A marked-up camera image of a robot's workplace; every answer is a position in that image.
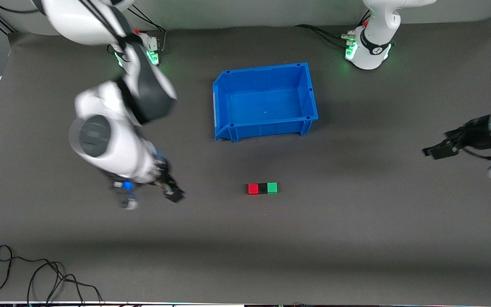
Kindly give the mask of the blue plastic storage bin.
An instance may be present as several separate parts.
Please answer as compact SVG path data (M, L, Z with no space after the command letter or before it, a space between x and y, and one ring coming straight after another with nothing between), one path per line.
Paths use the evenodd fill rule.
M306 62L224 70L212 93L216 141L305 136L319 118Z

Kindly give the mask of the dark grey table mat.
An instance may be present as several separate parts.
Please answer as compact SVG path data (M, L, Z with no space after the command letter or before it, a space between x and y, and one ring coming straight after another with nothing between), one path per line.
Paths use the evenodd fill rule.
M186 198L148 186L133 211L68 142L75 95L116 61L59 36L9 40L0 245L16 254L62 262L107 301L491 306L488 163L421 152L491 113L491 19L402 25L373 71L307 29L170 32L179 102L142 131ZM307 136L214 141L223 70L297 62L319 111ZM278 193L247 194L265 182Z

